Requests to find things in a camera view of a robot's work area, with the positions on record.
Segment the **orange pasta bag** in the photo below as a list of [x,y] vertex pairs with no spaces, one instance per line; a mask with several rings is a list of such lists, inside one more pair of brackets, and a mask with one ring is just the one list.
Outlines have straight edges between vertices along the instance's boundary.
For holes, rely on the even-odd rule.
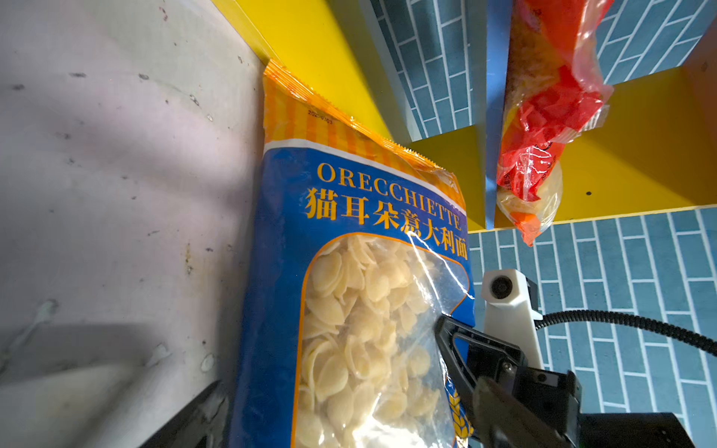
[[545,233],[552,225],[550,220],[542,221],[534,214],[517,211],[511,212],[509,219],[519,230],[523,242],[530,248],[534,246],[538,237]]

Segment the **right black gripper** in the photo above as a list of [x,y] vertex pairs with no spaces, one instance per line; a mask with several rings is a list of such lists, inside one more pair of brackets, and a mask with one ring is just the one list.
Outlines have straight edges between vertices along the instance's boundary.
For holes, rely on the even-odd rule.
[[583,388],[573,371],[554,373],[528,367],[523,352],[441,315],[434,336],[448,376],[474,421],[472,395],[487,377],[532,411],[566,441],[565,447],[693,447],[674,414],[585,414]]

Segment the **blue shell pasta bag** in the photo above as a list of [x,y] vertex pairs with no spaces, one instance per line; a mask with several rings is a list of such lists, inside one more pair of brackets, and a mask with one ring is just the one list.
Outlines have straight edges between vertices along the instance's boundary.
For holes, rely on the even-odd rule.
[[456,177],[276,62],[231,447],[465,447],[443,315],[474,322]]

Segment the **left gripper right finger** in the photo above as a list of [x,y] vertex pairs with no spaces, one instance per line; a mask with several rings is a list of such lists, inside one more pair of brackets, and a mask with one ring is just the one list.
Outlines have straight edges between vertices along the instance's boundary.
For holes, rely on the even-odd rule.
[[472,397],[476,437],[484,447],[565,447],[566,441],[494,380],[478,379]]

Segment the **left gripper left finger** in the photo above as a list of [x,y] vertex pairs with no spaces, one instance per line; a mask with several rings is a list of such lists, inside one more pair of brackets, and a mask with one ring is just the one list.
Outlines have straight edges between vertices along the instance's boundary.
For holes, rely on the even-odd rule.
[[229,406],[230,398],[224,385],[215,381],[141,447],[225,447]]

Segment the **red macaroni bag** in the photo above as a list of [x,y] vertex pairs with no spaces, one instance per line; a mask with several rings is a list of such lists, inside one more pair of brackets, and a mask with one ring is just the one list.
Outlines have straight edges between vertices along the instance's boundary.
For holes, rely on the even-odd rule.
[[539,201],[562,150],[606,106],[612,87],[597,58],[610,1],[513,5],[498,184]]

